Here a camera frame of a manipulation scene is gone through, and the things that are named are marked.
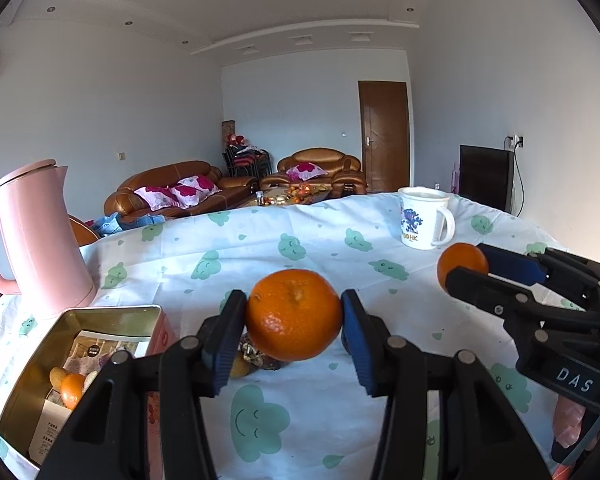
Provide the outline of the person's hand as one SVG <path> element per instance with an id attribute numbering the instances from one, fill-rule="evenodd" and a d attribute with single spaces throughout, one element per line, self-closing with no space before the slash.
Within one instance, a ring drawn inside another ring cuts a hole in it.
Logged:
<path id="1" fill-rule="evenodd" d="M 563 448 L 570 448 L 578 442 L 584 413 L 584 406 L 564 396 L 558 398 L 554 411 L 553 432 L 556 442 Z"/>

